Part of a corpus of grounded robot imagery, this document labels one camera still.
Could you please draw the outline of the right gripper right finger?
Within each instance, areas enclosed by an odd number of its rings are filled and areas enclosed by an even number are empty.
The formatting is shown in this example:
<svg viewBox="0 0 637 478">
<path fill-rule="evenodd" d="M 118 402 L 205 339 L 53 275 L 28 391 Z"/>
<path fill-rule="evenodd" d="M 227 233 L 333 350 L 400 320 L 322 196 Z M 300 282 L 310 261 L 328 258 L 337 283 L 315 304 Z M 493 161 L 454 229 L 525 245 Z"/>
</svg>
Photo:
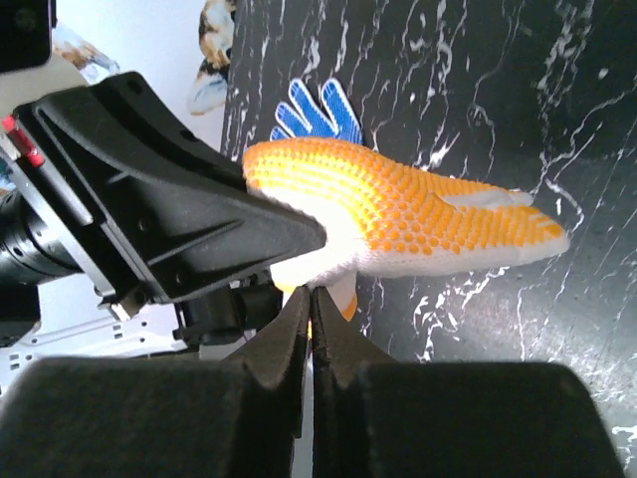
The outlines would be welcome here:
<svg viewBox="0 0 637 478">
<path fill-rule="evenodd" d="M 587 389 L 546 362 L 400 362 L 311 298 L 317 477 L 619 477 Z"/>
</svg>

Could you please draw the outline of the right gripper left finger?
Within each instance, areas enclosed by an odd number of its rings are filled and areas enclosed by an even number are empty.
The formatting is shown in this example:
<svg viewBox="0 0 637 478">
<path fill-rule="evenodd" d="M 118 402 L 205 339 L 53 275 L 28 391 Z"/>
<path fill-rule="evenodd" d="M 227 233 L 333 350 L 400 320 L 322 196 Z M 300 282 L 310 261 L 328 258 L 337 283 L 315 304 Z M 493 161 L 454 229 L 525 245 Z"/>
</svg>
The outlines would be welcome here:
<svg viewBox="0 0 637 478">
<path fill-rule="evenodd" d="M 228 355 L 46 358 L 1 409 L 5 477 L 287 477 L 303 422 L 311 294 Z"/>
</svg>

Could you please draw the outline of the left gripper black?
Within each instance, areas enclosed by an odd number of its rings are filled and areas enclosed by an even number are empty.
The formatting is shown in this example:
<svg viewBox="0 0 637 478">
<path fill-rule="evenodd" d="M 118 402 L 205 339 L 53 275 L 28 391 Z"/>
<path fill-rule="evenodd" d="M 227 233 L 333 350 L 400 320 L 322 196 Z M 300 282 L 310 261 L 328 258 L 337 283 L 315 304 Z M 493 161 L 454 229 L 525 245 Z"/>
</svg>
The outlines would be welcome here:
<svg viewBox="0 0 637 478">
<path fill-rule="evenodd" d="M 266 268 L 325 242 L 314 220 L 252 195 L 136 72 L 17 107 L 1 141 L 8 320 L 34 318 L 38 286 L 81 273 L 119 322 L 172 305 L 176 339 L 229 343 L 281 309 Z"/>
</svg>

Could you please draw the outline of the yellow coated glove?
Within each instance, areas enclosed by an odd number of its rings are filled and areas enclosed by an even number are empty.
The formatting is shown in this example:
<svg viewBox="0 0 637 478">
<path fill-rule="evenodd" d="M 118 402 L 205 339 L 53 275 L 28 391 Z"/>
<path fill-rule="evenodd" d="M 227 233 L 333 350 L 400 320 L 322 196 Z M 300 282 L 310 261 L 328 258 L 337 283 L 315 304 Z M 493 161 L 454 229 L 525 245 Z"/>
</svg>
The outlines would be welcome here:
<svg viewBox="0 0 637 478">
<path fill-rule="evenodd" d="M 569 247 L 526 192 L 432 173 L 345 140 L 259 142 L 242 168 L 253 195 L 315 220 L 326 235 L 319 249 L 274 264 L 275 286 L 285 296 L 325 287 L 346 319 L 361 275 L 442 277 L 526 265 Z"/>
</svg>

